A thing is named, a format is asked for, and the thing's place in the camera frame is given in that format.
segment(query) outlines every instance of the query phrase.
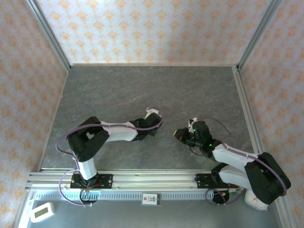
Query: gray surface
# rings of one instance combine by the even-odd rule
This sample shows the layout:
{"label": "gray surface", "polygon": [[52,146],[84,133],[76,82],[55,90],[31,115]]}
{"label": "gray surface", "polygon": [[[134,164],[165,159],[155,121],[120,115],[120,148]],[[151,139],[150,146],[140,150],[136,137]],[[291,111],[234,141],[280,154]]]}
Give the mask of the gray surface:
{"label": "gray surface", "polygon": [[[192,117],[219,119],[235,135],[226,140],[230,146],[253,152],[230,67],[76,66],[68,75],[42,168],[75,167],[68,155],[55,150],[55,142],[88,117],[125,123],[144,118],[147,107],[165,112],[157,135],[106,143],[95,156],[97,169],[212,169],[216,162],[192,154],[173,136]],[[222,127],[206,122],[213,137],[223,139]],[[61,147],[68,149],[66,142]]]}
{"label": "gray surface", "polygon": [[[34,208],[47,201],[35,201]],[[227,206],[205,201],[161,201],[160,207],[140,201],[99,201],[92,208],[53,201],[55,214],[28,228],[280,228],[275,204],[257,211],[243,199]]]}

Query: gray marble floor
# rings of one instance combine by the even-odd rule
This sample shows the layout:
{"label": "gray marble floor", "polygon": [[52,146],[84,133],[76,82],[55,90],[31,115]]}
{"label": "gray marble floor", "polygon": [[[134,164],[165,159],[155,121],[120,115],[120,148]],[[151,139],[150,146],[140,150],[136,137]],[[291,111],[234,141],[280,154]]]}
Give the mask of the gray marble floor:
{"label": "gray marble floor", "polygon": [[[95,156],[97,169],[212,169],[216,162],[192,154],[173,136],[192,117],[219,119],[235,136],[226,140],[229,145],[253,152],[230,67],[75,66],[66,81],[42,168],[75,167],[68,155],[55,150],[55,142],[88,117],[125,123],[144,118],[147,107],[165,112],[157,135],[139,142],[106,143]],[[206,122],[215,138],[226,135],[218,123]],[[67,142],[61,147],[67,150]]]}

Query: orange patterned wallpaper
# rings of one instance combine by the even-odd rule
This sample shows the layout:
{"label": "orange patterned wallpaper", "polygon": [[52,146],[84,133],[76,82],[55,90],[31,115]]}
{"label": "orange patterned wallpaper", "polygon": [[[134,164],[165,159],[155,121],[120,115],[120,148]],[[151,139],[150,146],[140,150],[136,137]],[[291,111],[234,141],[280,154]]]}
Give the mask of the orange patterned wallpaper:
{"label": "orange patterned wallpaper", "polygon": [[0,15],[0,227],[10,228],[66,73],[26,1],[0,1]]}
{"label": "orange patterned wallpaper", "polygon": [[298,226],[304,224],[304,4],[283,1],[242,71],[266,150],[292,187]]}
{"label": "orange patterned wallpaper", "polygon": [[231,65],[271,0],[38,0],[71,64]]}

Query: black bracket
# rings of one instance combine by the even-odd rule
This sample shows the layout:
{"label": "black bracket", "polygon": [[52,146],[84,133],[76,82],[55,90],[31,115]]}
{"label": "black bracket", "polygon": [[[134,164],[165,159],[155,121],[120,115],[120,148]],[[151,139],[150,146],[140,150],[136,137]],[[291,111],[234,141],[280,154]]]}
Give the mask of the black bracket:
{"label": "black bracket", "polygon": [[[98,174],[96,185],[93,189],[111,189],[113,183],[113,174]],[[83,189],[86,188],[84,181],[80,174],[74,173],[71,180],[71,189]]]}
{"label": "black bracket", "polygon": [[234,184],[215,183],[212,180],[211,173],[198,173],[194,179],[198,184],[198,189],[237,189]]}

